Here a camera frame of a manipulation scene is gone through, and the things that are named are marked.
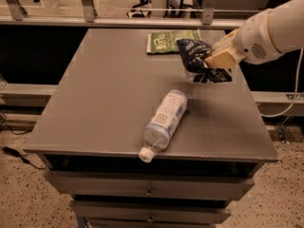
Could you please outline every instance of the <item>bottle cap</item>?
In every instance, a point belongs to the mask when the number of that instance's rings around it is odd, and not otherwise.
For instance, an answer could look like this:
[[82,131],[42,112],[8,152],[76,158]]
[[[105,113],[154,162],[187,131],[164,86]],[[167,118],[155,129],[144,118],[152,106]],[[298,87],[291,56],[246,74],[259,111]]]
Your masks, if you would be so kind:
[[155,153],[151,149],[143,147],[139,156],[143,162],[150,163],[155,156]]

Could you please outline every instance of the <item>metal frame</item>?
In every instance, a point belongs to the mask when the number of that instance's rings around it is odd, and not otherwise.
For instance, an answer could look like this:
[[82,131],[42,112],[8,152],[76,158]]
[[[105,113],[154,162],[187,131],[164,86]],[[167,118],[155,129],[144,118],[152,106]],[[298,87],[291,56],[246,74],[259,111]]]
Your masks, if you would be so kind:
[[[293,98],[290,97],[290,95],[293,95],[292,92],[251,91],[251,93],[259,111],[265,115],[272,115],[285,110],[293,100]],[[295,98],[294,106],[289,111],[282,114],[282,116],[304,116],[303,106],[303,98],[297,97]]]
[[8,84],[6,88],[0,90],[0,98],[4,94],[51,96],[56,87],[57,85]]
[[216,0],[203,0],[203,13],[200,19],[168,18],[98,18],[93,0],[82,0],[84,17],[31,16],[21,6],[19,0],[6,0],[11,17],[0,15],[0,24],[4,25],[39,25],[39,26],[82,26],[96,28],[162,28],[162,29],[236,29],[244,19],[214,19]]
[[84,16],[87,22],[94,22],[97,17],[97,11],[95,10],[94,1],[93,0],[82,0]]
[[6,0],[9,5],[10,14],[13,20],[20,21],[28,14],[21,6],[19,0]]
[[201,22],[204,25],[211,25],[214,17],[214,11],[217,0],[202,0],[202,18]]

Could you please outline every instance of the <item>cabinet drawer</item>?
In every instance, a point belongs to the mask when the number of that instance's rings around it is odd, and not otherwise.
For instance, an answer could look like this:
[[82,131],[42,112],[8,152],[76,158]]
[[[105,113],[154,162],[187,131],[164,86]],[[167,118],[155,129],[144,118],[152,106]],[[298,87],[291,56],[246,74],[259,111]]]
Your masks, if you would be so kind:
[[60,171],[49,171],[46,178],[60,193],[71,195],[193,200],[239,200],[254,185],[242,178]]
[[214,224],[182,224],[182,223],[148,223],[136,221],[119,221],[101,218],[87,218],[92,226],[98,228],[216,228]]
[[175,222],[188,224],[222,223],[229,210],[146,203],[72,201],[70,207],[80,217],[140,221],[143,223]]

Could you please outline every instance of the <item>white cable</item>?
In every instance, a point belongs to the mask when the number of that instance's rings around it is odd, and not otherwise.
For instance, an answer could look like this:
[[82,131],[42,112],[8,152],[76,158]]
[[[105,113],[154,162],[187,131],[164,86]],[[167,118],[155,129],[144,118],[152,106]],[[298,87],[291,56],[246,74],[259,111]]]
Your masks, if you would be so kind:
[[289,111],[295,104],[295,98],[296,98],[296,94],[297,94],[297,87],[298,87],[298,78],[299,78],[299,73],[300,73],[300,69],[301,69],[301,63],[302,63],[302,57],[303,57],[303,49],[301,49],[300,51],[300,56],[297,62],[297,67],[296,67],[296,74],[295,74],[295,87],[294,87],[294,97],[293,97],[293,101],[291,102],[291,104],[282,112],[274,114],[274,115],[264,115],[264,114],[260,114],[262,117],[266,117],[266,118],[275,118],[275,117],[279,117],[281,115],[283,115],[285,112]]

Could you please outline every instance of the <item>table top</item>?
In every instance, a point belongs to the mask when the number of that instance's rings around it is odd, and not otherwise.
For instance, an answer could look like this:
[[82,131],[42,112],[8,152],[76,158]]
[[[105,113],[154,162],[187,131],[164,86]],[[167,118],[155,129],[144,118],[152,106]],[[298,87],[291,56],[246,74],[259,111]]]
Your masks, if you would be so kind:
[[[171,89],[188,107],[171,143],[155,158],[274,162],[277,154],[241,70],[233,82],[190,83],[179,54],[147,55],[153,29],[91,28],[25,151],[138,157],[143,130]],[[223,31],[201,30],[213,44]]]

